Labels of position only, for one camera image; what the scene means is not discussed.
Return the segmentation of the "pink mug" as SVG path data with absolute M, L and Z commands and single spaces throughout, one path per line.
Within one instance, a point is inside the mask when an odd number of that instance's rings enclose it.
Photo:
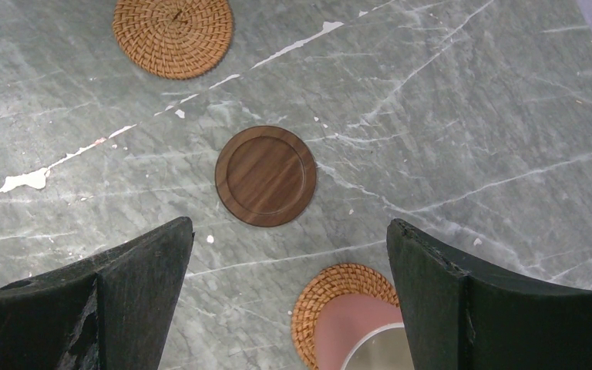
M 319 369 L 413 369 L 401 311 L 363 294 L 333 298 L 314 327 Z

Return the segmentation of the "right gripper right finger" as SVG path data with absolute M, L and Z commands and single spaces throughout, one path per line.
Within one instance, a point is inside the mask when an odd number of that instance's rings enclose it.
M 417 369 L 592 369 L 592 291 L 537 280 L 401 219 L 386 235 Z

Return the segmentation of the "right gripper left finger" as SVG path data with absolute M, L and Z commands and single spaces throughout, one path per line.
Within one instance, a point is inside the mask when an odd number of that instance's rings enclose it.
M 193 247 L 178 217 L 0 288 L 0 369 L 156 369 Z

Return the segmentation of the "woven coaster light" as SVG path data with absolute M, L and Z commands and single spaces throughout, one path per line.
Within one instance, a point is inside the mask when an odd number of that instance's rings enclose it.
M 343 263 L 320 271 L 300 293 L 291 316 L 294 348 L 309 369 L 319 369 L 315 359 L 315 322 L 325 304 L 345 294 L 368 295 L 400 309 L 393 284 L 370 267 Z

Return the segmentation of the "woven coaster tan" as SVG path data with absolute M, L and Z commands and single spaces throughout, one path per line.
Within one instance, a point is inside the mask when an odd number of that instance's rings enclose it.
M 234 32 L 227 0 L 118 1 L 112 30 L 123 53 L 166 79 L 191 79 L 226 55 Z

